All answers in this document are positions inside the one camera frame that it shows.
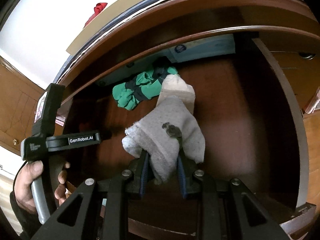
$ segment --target white surface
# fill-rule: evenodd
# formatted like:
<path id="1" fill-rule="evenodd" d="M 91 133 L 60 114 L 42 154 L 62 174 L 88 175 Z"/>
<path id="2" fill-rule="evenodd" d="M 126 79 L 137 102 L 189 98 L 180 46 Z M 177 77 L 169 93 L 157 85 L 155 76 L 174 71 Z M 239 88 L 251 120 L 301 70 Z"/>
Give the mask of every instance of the white surface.
<path id="1" fill-rule="evenodd" d="M 20 156 L 0 146 L 0 164 L 2 165 L 3 169 L 0 169 L 0 174 L 8 177 L 9 179 L 14 179 L 23 163 L 24 161 Z"/>
<path id="2" fill-rule="evenodd" d="M 21 0 L 0 31 L 0 55 L 46 89 L 99 2 L 116 0 Z"/>

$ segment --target silver screw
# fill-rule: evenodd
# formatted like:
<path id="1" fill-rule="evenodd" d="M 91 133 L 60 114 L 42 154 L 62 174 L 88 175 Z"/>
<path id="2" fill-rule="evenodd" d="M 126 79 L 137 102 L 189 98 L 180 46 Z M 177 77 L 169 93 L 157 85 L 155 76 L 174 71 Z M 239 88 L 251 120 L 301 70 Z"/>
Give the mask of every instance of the silver screw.
<path id="1" fill-rule="evenodd" d="M 86 180 L 85 180 L 85 184 L 86 184 L 87 186 L 91 186 L 93 183 L 94 183 L 94 179 L 86 179 Z"/>
<path id="2" fill-rule="evenodd" d="M 202 177 L 204 175 L 204 171 L 203 170 L 196 170 L 195 175 L 198 177 Z"/>
<path id="3" fill-rule="evenodd" d="M 130 170 L 124 170 L 124 171 L 122 171 L 121 174 L 122 174 L 122 176 L 128 177 L 128 176 L 131 176 L 132 171 L 130 171 Z"/>
<path id="4" fill-rule="evenodd" d="M 240 185 L 240 180 L 239 179 L 232 179 L 231 183 L 235 186 L 239 186 Z"/>

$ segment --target fingernail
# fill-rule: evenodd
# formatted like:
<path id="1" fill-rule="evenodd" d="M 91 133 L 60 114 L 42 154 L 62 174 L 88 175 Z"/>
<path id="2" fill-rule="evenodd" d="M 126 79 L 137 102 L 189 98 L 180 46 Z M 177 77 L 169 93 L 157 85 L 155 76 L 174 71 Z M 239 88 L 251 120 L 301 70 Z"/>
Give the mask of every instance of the fingernail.
<path id="1" fill-rule="evenodd" d="M 35 172 L 41 172 L 43 168 L 43 163 L 42 161 L 36 161 L 33 163 L 33 169 Z"/>

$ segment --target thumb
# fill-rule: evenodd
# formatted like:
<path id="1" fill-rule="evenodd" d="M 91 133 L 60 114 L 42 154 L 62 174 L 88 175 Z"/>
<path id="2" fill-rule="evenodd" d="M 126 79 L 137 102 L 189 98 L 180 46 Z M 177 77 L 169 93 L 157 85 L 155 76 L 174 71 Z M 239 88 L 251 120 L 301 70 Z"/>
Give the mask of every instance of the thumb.
<path id="1" fill-rule="evenodd" d="M 22 168 L 23 182 L 26 186 L 29 186 L 36 178 L 38 178 L 43 172 L 42 161 L 36 161 L 28 163 Z"/>

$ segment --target gray handle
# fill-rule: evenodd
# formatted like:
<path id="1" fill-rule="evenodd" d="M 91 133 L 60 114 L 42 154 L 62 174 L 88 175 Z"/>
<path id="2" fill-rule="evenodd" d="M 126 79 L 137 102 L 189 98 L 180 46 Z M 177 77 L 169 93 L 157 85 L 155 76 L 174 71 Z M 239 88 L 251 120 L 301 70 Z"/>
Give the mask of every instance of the gray handle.
<path id="1" fill-rule="evenodd" d="M 44 224 L 59 207 L 54 192 L 59 185 L 58 175 L 62 171 L 65 160 L 59 155 L 53 155 L 49 160 L 43 160 L 43 163 L 42 175 L 31 184 L 32 196 L 41 224 Z"/>

